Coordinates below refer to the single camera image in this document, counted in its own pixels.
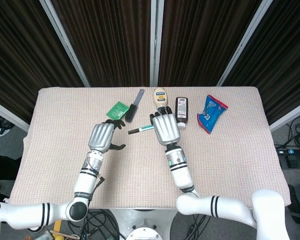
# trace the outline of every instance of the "mayonnaise bottle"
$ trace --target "mayonnaise bottle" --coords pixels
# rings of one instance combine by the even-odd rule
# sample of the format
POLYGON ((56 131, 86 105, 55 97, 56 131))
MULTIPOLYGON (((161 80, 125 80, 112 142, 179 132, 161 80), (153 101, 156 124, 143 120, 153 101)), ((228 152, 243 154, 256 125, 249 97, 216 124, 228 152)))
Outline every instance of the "mayonnaise bottle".
POLYGON ((168 96, 166 91, 162 87, 158 87, 153 93, 154 105, 160 113, 160 109, 165 108, 168 105, 168 96))

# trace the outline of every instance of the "black curtain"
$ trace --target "black curtain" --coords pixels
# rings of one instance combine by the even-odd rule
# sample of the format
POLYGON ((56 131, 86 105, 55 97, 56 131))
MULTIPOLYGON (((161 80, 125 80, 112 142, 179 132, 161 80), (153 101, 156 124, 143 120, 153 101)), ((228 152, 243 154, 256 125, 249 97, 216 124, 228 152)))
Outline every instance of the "black curtain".
POLYGON ((0 104, 30 123, 38 91, 83 87, 39 1, 0 0, 0 104))
POLYGON ((261 0, 165 0, 159 86, 215 86, 261 0))
POLYGON ((151 0, 52 0, 92 87, 150 84, 151 0))
POLYGON ((272 124, 300 105, 300 0, 274 0, 225 80, 255 86, 272 124))

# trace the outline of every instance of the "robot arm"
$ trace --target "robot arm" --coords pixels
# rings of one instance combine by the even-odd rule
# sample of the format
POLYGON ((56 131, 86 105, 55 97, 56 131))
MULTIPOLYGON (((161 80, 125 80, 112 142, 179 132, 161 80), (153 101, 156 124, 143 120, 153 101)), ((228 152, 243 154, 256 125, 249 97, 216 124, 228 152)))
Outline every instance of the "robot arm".
POLYGON ((95 125, 90 140, 90 152, 86 155, 74 186, 74 199, 62 204, 40 203, 30 205, 11 205, 0 202, 0 228, 1 222, 7 222, 14 229, 30 229, 40 231, 44 226, 56 220, 81 221, 88 213, 89 203, 94 190, 104 181, 99 172, 103 163, 103 154, 109 149, 120 150, 125 145, 117 146, 111 143, 115 128, 121 129, 125 124, 120 120, 107 120, 95 125))
POLYGON ((257 229, 257 240, 288 240, 285 226, 285 206, 279 193, 258 189, 252 194, 253 209, 242 201, 221 196, 200 198, 195 190, 184 151, 177 145, 180 132, 169 107, 150 115, 159 143, 166 146, 166 157, 175 185, 184 195, 178 197, 176 207, 184 215, 204 214, 247 224, 257 229))

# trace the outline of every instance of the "power strip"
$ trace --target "power strip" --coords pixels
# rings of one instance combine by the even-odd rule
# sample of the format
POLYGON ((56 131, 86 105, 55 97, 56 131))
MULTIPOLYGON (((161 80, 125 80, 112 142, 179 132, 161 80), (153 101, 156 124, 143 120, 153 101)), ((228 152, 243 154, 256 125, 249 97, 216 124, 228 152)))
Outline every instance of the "power strip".
POLYGON ((300 169, 300 149, 276 150, 282 169, 300 169))

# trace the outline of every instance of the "table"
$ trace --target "table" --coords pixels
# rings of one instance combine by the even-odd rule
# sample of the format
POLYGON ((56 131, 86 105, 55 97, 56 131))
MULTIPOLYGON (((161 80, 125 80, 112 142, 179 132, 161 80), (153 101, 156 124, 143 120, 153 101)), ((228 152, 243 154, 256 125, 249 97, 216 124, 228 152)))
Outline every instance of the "table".
MULTIPOLYGON (((100 173, 105 182, 96 190, 91 208, 171 209, 181 194, 173 182, 165 148, 153 130, 128 135, 148 125, 156 111, 154 87, 145 93, 132 123, 116 130, 112 143, 126 144, 121 151, 104 154, 100 173)), ((11 204, 64 203, 73 188, 95 124, 121 101, 130 105, 140 87, 62 88, 39 91, 11 204)), ((189 120, 180 130, 195 188, 201 196, 219 195, 252 206, 251 194, 259 188, 278 191, 287 206, 289 189, 273 145, 262 101, 255 87, 166 87, 169 106, 187 97, 189 120), (207 95, 229 106, 211 135, 197 122, 207 95)))

